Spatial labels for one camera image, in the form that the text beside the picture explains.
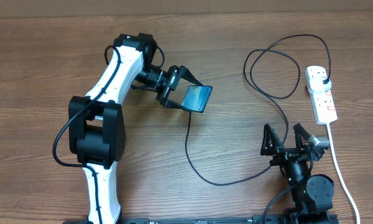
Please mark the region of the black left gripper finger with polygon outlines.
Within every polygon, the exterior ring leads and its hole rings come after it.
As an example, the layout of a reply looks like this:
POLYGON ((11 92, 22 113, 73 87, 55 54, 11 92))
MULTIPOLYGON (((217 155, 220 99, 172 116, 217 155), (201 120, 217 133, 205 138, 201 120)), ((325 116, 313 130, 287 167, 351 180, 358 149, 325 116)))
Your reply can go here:
POLYGON ((186 108, 185 106, 182 106, 181 104, 173 101, 173 100, 167 100, 164 104, 164 107, 166 108, 172 108, 172 109, 180 109, 183 111, 191 112, 190 109, 186 108))
POLYGON ((180 76, 180 79, 184 79, 197 86, 203 86, 203 84, 193 76, 191 71, 183 65, 179 68, 178 74, 180 76))

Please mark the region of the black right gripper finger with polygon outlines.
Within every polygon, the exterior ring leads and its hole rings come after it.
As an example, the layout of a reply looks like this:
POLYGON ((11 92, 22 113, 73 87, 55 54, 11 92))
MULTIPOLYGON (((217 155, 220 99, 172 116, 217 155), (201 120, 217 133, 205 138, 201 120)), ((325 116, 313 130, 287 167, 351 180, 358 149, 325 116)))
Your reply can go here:
POLYGON ((273 156, 283 151, 283 143, 269 123, 264 125, 261 156, 273 156))
POLYGON ((303 149, 308 145, 308 140, 311 138, 309 134, 300 123, 297 123, 293 126, 295 133, 295 143, 297 149, 303 149))

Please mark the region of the blue Galaxy smartphone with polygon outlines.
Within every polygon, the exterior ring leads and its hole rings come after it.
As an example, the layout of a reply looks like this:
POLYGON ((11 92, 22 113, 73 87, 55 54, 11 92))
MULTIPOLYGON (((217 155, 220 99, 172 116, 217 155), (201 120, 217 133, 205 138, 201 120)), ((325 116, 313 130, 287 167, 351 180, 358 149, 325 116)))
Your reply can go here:
POLYGON ((182 106, 190 111, 203 113, 212 91, 212 86, 190 85, 186 90, 182 106))

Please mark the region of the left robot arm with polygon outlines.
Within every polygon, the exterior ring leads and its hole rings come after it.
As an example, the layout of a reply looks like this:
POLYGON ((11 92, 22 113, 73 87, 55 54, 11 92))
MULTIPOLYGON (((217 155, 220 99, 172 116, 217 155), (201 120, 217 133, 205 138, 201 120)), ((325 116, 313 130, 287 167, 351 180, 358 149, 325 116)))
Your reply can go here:
POLYGON ((126 146, 122 104, 139 82, 140 90, 156 93, 166 108, 204 112, 209 93, 184 66, 164 71, 152 64, 159 49, 153 36, 121 34, 110 46, 113 56, 98 83, 68 105, 70 151, 76 154, 88 182, 90 213, 85 223, 120 223, 116 167, 126 146))

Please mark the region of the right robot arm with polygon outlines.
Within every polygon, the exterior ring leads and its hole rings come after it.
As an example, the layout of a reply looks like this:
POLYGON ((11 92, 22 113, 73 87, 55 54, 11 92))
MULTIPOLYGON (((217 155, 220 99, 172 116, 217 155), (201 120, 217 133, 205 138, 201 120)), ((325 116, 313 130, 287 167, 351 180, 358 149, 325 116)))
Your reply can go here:
POLYGON ((329 213, 333 207, 334 181, 324 174, 313 175, 313 163, 330 148, 329 139, 309 134, 301 124, 293 127, 295 147, 286 148, 274 129, 266 124, 260 154, 271 156, 270 165, 280 167, 288 188, 275 196, 262 215, 254 215, 256 223, 335 224, 338 216, 329 213), (293 207, 281 214, 269 215, 271 205, 290 192, 293 207))

